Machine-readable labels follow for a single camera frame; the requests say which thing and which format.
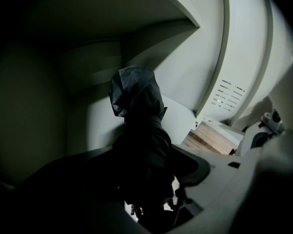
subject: vent slot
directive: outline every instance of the vent slot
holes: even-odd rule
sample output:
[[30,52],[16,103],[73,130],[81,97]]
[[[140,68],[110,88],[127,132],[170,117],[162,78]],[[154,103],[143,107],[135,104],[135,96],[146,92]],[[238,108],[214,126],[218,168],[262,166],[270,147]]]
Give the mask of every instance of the vent slot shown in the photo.
[[225,87],[224,85],[220,85],[220,86],[223,87],[223,88],[229,89],[229,88]]
[[235,108],[234,106],[231,106],[231,105],[229,105],[229,104],[227,104],[227,103],[226,103],[226,105],[229,106],[229,107],[233,107],[233,108]]
[[223,82],[229,84],[229,85],[232,85],[230,82],[227,82],[226,80],[223,80]]
[[234,102],[234,101],[232,101],[232,100],[230,100],[230,99],[228,99],[228,101],[230,101],[230,102],[232,102],[232,103],[234,103],[234,104],[236,104],[236,105],[238,104],[238,103],[236,103],[236,102]]
[[234,90],[233,90],[233,92],[236,93],[236,94],[239,95],[239,96],[243,96],[243,95],[239,94],[238,92],[236,92],[236,91],[234,91]]
[[218,89],[218,91],[221,92],[221,93],[224,93],[224,94],[227,95],[227,96],[229,95],[229,94],[225,93],[225,92],[222,91],[222,90],[219,90],[219,89]]
[[226,99],[225,97],[223,97],[223,96],[220,96],[220,95],[218,95],[218,94],[216,94],[216,96],[219,96],[220,98]]
[[235,97],[235,96],[231,96],[232,98],[235,98],[235,99],[237,99],[237,100],[240,100],[239,98],[237,98],[237,97]]
[[216,101],[218,101],[218,102],[221,102],[221,103],[223,103],[221,100],[218,100],[218,99],[215,99],[215,98],[214,98],[214,100],[216,100]]

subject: white wall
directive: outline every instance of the white wall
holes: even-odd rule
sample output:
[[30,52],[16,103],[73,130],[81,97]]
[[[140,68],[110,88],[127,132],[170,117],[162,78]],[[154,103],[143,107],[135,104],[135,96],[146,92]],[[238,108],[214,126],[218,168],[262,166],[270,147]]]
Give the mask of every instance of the white wall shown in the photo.
[[223,43],[218,74],[197,112],[199,121],[204,115],[221,122],[234,116],[252,89],[264,58],[268,33],[265,1],[225,0],[225,6],[227,44]]
[[293,36],[285,18],[272,0],[267,0],[267,9],[271,27],[266,58],[248,98],[230,120],[231,126],[240,130],[252,124],[255,116],[259,121],[261,115],[272,110],[271,105],[265,106],[265,98],[289,69],[293,55]]
[[66,96],[53,64],[31,46],[0,52],[0,180],[17,185],[66,156]]
[[225,137],[227,140],[231,141],[234,145],[237,147],[239,146],[241,140],[244,137],[244,133],[241,131],[237,131],[236,129],[227,126],[225,124],[222,124],[220,122],[215,122],[210,119],[204,119],[203,121],[206,125],[217,131],[219,134],[221,134],[223,137]]
[[[161,93],[196,111],[218,61],[223,36],[224,4],[223,0],[190,2],[201,16],[199,29],[177,34],[149,46],[131,60],[126,60],[126,65],[143,65],[155,69]],[[154,32],[146,33],[135,46],[139,48],[139,44],[143,45],[154,36]]]

